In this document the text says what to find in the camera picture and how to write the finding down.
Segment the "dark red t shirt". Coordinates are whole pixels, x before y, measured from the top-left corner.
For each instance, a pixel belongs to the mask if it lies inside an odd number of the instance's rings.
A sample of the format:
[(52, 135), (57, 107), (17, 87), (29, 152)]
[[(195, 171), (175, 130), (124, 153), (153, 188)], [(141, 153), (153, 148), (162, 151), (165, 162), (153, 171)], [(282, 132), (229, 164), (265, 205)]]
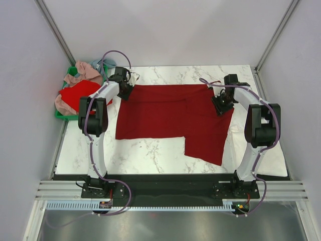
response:
[(185, 138), (185, 155), (221, 165), (233, 110), (218, 115), (204, 84), (136, 85), (122, 100), (115, 137)]

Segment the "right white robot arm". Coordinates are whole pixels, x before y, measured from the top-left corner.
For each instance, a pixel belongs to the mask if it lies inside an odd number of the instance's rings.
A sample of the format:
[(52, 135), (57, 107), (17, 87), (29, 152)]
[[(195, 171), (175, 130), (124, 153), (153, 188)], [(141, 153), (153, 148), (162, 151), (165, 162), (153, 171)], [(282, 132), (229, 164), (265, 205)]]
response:
[(277, 103), (261, 99), (250, 85), (239, 82), (237, 74), (224, 77), (223, 90), (212, 98), (218, 116), (232, 110), (240, 103), (247, 111), (244, 136), (246, 150), (239, 167), (227, 183), (214, 183), (216, 198), (245, 199), (259, 198), (256, 176), (258, 167), (267, 150), (276, 146), (280, 138), (281, 108)]

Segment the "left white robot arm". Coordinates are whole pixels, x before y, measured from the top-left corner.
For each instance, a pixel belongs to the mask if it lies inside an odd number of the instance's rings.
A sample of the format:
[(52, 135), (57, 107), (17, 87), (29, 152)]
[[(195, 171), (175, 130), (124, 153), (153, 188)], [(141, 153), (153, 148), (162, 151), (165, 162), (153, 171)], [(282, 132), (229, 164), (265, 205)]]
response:
[(140, 75), (115, 67), (102, 86), (79, 101), (78, 127), (86, 137), (89, 169), (82, 186), (82, 198), (112, 196), (104, 160), (104, 134), (108, 128), (107, 104), (116, 96), (128, 100)]

